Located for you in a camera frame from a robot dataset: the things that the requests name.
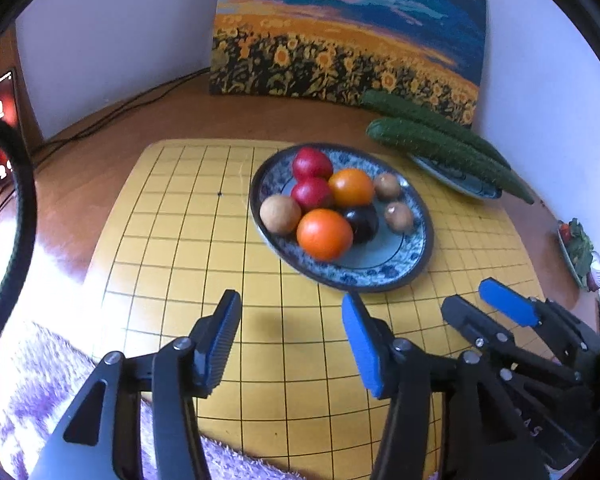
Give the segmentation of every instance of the blue gripper pad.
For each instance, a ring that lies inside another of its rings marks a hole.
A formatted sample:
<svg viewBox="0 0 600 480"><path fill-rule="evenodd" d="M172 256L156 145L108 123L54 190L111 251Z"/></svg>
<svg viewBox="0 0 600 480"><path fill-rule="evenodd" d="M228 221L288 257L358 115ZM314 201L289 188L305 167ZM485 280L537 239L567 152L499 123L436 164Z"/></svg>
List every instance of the blue gripper pad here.
<svg viewBox="0 0 600 480"><path fill-rule="evenodd" d="M518 325L536 326L538 324L539 319L533 304L498 280L493 278L482 280L478 292L483 301L497 308Z"/></svg>
<svg viewBox="0 0 600 480"><path fill-rule="evenodd" d="M226 290L213 314L199 319L191 331L196 385L207 395L222 380L241 317L240 294Z"/></svg>
<svg viewBox="0 0 600 480"><path fill-rule="evenodd" d="M342 323L360 377L371 395L376 399L385 399L394 393L390 370L392 358L378 321L381 320L369 315L359 294L345 294L342 299Z"/></svg>

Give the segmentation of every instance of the electronic device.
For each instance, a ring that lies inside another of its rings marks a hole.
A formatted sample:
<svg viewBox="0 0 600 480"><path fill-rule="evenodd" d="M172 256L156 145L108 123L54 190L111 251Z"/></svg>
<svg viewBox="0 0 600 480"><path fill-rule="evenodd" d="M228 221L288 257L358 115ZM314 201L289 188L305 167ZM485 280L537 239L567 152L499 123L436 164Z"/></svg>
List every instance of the electronic device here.
<svg viewBox="0 0 600 480"><path fill-rule="evenodd" d="M15 70L9 70L0 77L0 120L21 133L16 104ZM6 186L13 181L11 161L0 149L0 186Z"/></svg>

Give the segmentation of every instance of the ceramic plate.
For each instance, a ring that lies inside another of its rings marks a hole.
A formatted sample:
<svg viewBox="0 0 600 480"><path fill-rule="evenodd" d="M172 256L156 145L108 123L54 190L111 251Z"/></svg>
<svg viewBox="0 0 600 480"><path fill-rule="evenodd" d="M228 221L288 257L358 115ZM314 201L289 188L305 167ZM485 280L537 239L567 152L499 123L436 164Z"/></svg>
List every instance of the ceramic plate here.
<svg viewBox="0 0 600 480"><path fill-rule="evenodd" d="M476 176L455 170L422 156L412 156L413 161L432 177L446 184L458 193L478 200L496 200L502 196L502 190L493 184L487 184Z"/></svg>
<svg viewBox="0 0 600 480"><path fill-rule="evenodd" d="M580 279L580 277L578 276L578 273L576 272L575 267L573 267L573 264L571 263L571 258L569 257L569 253L567 252L567 247L564 245L564 242L562 241L562 237L560 236L560 224L561 224L561 222L558 222L558 230L556 232L558 234L558 242L560 243L560 250L562 251L562 257L564 258L564 261L567 264L567 267L569 267L569 272L573 276L573 279L576 280L576 283L578 284L578 286L583 290L589 290L589 287L587 286L587 279L584 278L584 282L583 282Z"/></svg>
<svg viewBox="0 0 600 480"><path fill-rule="evenodd" d="M332 263L314 260L298 246L293 235L280 237L269 233L260 219L260 205L272 194L291 193L296 184L291 163L303 146L311 146L325 153L331 159L334 171L359 168L371 178L385 172L395 174L402 187L400 200L413 211L414 231L409 235L391 232L383 218L385 204L376 200L374 206L380 220L378 234L366 244L354 245ZM433 249L433 226L429 211L407 179L381 160L345 146L304 144L273 155L258 168L253 177L250 207L260 235L280 258L309 278L339 290L382 292L403 286L422 272Z"/></svg>

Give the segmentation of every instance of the purple fluffy rug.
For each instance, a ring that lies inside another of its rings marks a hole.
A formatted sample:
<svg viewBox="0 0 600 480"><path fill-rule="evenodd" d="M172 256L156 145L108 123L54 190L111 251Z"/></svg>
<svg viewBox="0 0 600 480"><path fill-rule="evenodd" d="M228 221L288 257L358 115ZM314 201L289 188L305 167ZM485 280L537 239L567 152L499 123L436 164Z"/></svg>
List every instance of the purple fluffy rug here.
<svg viewBox="0 0 600 480"><path fill-rule="evenodd" d="M60 336L32 322L10 322L0 340L0 461L16 480L26 480L40 450L78 393L94 362ZM300 480L261 460L203 437L211 478ZM157 480L152 412L141 407L144 478Z"/></svg>

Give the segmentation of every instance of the red tomato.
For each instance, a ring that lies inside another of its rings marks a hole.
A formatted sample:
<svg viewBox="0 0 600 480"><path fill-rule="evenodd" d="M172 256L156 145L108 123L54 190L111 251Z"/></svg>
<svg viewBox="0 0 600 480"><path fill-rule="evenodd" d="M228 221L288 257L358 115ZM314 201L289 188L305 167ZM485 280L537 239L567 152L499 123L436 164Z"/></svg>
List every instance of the red tomato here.
<svg viewBox="0 0 600 480"><path fill-rule="evenodd" d="M314 209L304 215L296 229L298 244L320 262L332 262L353 243L353 231L342 215L330 209Z"/></svg>
<svg viewBox="0 0 600 480"><path fill-rule="evenodd" d="M562 243L566 245L569 242L571 242L571 228L569 227L569 224L560 224L558 231L560 232L560 238L562 238Z"/></svg>

